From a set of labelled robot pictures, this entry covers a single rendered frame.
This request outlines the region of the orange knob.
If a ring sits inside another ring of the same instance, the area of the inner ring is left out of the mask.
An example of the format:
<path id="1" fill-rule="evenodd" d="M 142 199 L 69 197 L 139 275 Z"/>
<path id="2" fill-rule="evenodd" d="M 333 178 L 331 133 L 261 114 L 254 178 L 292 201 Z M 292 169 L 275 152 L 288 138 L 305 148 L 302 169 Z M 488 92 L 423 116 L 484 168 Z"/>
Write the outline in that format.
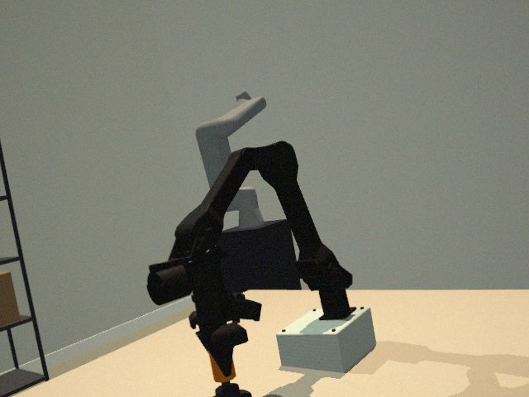
<path id="1" fill-rule="evenodd" d="M 227 381 L 232 380 L 232 379 L 234 379 L 236 377 L 236 372 L 235 372 L 233 359 L 232 359 L 232 364 L 231 364 L 231 375 L 225 377 L 222 374 L 222 371 L 220 370 L 220 368 L 217 366 L 217 363 L 213 360 L 210 352 L 208 352 L 208 355 L 209 355 L 209 360 L 210 360 L 210 364 L 211 364 L 214 380 L 217 383 L 227 382 Z"/>

